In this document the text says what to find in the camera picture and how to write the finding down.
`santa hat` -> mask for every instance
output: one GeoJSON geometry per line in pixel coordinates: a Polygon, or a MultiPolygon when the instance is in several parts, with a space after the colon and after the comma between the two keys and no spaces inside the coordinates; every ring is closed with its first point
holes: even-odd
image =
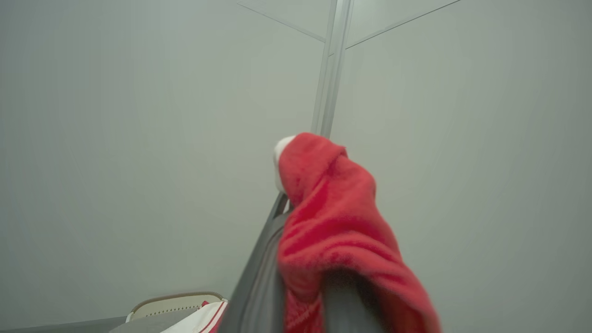
{"type": "Polygon", "coordinates": [[[295,207],[278,247],[286,332],[322,332],[323,273],[345,268],[375,286],[392,332],[440,333],[426,291],[376,207],[372,175],[344,147],[311,133],[281,140],[274,163],[276,185],[295,207]]]}

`laundry basket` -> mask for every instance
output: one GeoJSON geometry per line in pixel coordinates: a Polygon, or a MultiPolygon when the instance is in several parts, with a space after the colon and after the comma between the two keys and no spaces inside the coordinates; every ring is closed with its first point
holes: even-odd
{"type": "Polygon", "coordinates": [[[179,310],[192,308],[197,310],[201,308],[204,301],[214,303],[222,300],[226,301],[226,299],[222,298],[222,295],[214,292],[184,293],[152,298],[136,305],[127,315],[126,322],[179,310]]]}

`gray wall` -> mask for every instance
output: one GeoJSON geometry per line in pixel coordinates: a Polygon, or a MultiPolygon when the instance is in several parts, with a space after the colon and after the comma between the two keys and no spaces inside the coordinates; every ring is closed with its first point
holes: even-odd
{"type": "Polygon", "coordinates": [[[591,18],[462,0],[347,50],[332,139],[447,333],[592,331],[591,18]]]}
{"type": "Polygon", "coordinates": [[[236,1],[1,1],[0,329],[230,297],[322,51],[236,1]]]}

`red cloth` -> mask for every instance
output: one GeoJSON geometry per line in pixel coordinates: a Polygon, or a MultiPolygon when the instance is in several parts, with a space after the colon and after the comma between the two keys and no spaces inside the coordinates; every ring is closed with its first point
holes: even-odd
{"type": "Polygon", "coordinates": [[[321,278],[334,268],[350,268],[374,284],[392,332],[441,332],[426,291],[378,212],[374,178],[344,147],[302,133],[281,153],[279,173],[295,206],[278,253],[288,290],[287,333],[324,331],[321,278]]]}

